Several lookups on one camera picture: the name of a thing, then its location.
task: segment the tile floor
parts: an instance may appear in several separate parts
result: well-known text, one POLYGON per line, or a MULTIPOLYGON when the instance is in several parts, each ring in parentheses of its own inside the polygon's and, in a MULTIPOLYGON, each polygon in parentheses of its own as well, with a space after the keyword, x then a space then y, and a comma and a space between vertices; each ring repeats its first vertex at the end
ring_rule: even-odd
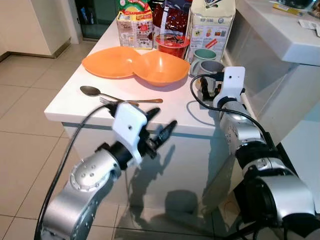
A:
MULTIPOLYGON (((0 62, 0 240, 33 239, 68 143, 62 125, 48 121, 44 110, 94 44, 71 45, 57 59, 12 55, 0 62)), ((72 152, 54 194, 78 161, 72 152)), ((103 201, 88 239, 211 239, 170 222, 158 209, 145 208, 141 216, 147 225, 137 224, 127 207, 103 201)))

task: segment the white countertop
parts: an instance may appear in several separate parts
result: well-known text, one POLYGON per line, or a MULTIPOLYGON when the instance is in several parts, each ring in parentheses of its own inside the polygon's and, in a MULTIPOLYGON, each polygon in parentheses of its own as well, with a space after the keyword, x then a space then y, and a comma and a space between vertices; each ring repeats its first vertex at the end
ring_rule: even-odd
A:
MULTIPOLYGON (((116 21, 110 25, 90 54, 97 51, 119 46, 118 28, 116 21)), ((147 50, 137 50, 140 54, 147 50)), ((161 112, 149 123, 148 129, 155 130, 159 124, 166 125, 171 120, 178 122, 174 132, 201 136, 222 137, 222 131, 215 127, 214 119, 207 109, 200 108, 190 93, 190 77, 186 77, 177 84, 166 87, 154 87, 137 76, 125 79, 106 79, 87 72, 80 65, 60 92, 44 111, 46 117, 52 121, 66 123, 80 123, 93 109, 100 106, 99 97, 89 97, 80 91, 80 86, 93 86, 102 93, 120 99, 157 99, 163 103, 140 103, 140 108, 147 111, 156 106, 161 112)), ((87 123, 100 126, 111 126, 113 118, 107 110, 96 113, 87 123)))
POLYGON ((302 28, 299 19, 318 22, 307 12, 299 17, 273 8, 268 0, 236 0, 236 9, 283 61, 320 66, 320 37, 302 28))

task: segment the baseboard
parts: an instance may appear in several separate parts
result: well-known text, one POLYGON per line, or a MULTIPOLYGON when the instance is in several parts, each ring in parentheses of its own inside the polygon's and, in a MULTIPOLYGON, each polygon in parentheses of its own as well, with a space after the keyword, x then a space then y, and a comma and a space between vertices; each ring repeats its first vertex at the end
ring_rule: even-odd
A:
POLYGON ((18 55, 18 56, 28 56, 28 57, 38 57, 38 58, 48 58, 48 59, 56 59, 59 57, 61 53, 63 53, 70 46, 70 38, 62 44, 52 55, 45 54, 36 54, 36 53, 27 53, 27 52, 17 52, 17 51, 7 51, 0 56, 0 62, 3 61, 10 55, 18 55))
POLYGON ((4 54, 0 55, 0 62, 5 60, 9 56, 10 56, 10 52, 6 51, 4 54))

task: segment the doorway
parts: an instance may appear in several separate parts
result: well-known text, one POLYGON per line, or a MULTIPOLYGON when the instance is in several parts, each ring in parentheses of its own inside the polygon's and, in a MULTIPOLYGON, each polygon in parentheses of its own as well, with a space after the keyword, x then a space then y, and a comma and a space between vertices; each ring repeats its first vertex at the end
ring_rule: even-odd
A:
POLYGON ((75 0, 84 39, 100 39, 116 18, 119 0, 75 0))

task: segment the orange plate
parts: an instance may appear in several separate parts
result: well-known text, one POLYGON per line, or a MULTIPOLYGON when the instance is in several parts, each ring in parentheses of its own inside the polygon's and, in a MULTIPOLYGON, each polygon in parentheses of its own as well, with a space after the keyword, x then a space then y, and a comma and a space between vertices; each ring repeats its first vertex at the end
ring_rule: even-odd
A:
POLYGON ((161 51, 140 55, 132 62, 133 72, 153 86, 164 87, 188 74, 189 63, 161 51))
POLYGON ((125 78, 134 74, 132 61, 139 56, 131 47, 116 46, 87 56, 82 65, 89 73, 102 78, 125 78))

